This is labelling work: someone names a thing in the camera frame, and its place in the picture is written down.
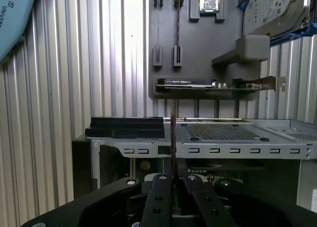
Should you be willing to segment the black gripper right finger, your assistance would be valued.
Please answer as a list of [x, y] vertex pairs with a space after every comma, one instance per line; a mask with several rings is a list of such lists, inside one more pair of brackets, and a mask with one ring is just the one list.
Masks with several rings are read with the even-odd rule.
[[215, 185], [189, 174], [186, 161], [177, 158], [174, 172], [187, 197], [180, 201], [199, 217], [201, 227], [315, 227], [315, 212], [247, 184], [220, 178]]

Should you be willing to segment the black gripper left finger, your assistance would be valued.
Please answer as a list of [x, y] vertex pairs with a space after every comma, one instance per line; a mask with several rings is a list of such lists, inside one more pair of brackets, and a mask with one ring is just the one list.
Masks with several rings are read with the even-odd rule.
[[132, 177], [81, 196], [26, 223], [25, 227], [169, 227], [172, 221], [171, 177]]

